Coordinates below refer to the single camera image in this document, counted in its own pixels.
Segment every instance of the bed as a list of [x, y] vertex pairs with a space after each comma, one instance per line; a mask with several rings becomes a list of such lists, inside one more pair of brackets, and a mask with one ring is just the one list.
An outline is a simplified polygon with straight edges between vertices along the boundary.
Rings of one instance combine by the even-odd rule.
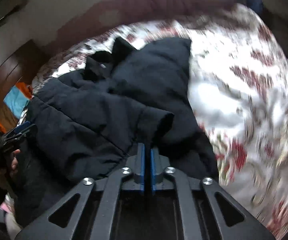
[[[51, 58], [33, 79], [85, 67], [117, 36], [140, 49], [163, 37], [190, 38], [188, 98], [217, 157], [220, 184], [276, 237], [288, 232], [288, 59], [249, 8], [121, 25]], [[25, 119], [22, 113], [20, 123]]]

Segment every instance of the floral bedsheet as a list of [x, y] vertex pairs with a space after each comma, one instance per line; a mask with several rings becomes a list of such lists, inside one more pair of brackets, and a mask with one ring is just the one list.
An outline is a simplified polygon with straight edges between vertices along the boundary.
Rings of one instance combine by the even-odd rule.
[[217, 156], [220, 184], [281, 239], [288, 231], [288, 59], [262, 20], [231, 12], [119, 26], [53, 57], [35, 77], [85, 67], [117, 36], [140, 49], [152, 40], [186, 37], [191, 45], [188, 98]]

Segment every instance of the human hand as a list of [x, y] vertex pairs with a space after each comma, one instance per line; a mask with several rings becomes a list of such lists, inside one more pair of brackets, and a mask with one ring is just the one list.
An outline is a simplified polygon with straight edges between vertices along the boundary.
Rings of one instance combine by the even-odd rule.
[[[12, 179], [14, 179], [16, 173], [18, 172], [18, 162], [17, 159], [15, 157], [15, 155], [19, 154], [20, 150], [16, 150], [13, 152], [14, 154], [14, 158], [12, 160], [12, 164], [11, 164], [11, 171], [10, 171], [10, 177]], [[9, 191], [10, 190], [10, 185], [6, 180], [5, 174], [7, 173], [7, 169], [0, 169], [0, 188]]]

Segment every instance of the light blue cloth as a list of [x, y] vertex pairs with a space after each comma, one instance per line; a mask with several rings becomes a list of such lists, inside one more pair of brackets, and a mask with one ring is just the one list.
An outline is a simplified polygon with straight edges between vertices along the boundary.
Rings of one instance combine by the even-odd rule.
[[12, 111], [17, 119], [20, 119], [24, 107], [28, 104], [29, 99], [16, 87], [12, 87], [4, 98], [4, 103]]

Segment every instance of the triangular cutout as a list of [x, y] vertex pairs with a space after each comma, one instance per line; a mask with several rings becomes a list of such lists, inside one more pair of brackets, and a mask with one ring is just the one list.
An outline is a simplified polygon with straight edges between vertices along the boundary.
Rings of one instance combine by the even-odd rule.
[[220, 206], [225, 223], [228, 227], [232, 227], [244, 221], [244, 216], [236, 210], [221, 193], [216, 192], [215, 198]]
[[66, 201], [58, 210], [49, 216], [48, 221], [58, 225], [61, 228], [65, 228], [68, 225], [69, 219], [73, 214], [73, 211], [80, 199], [80, 194], [75, 194], [68, 201]]

